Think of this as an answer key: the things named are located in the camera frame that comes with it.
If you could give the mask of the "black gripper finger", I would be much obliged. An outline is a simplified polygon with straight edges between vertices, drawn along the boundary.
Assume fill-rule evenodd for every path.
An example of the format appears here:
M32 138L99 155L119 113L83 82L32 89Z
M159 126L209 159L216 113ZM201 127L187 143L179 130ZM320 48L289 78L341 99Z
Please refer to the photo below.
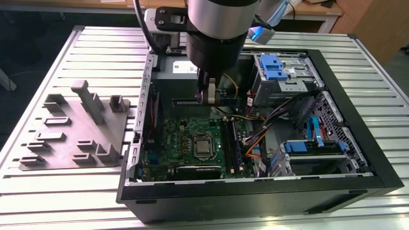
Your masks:
M204 90L204 104L220 105L220 91L216 87L216 79L209 79L208 88Z

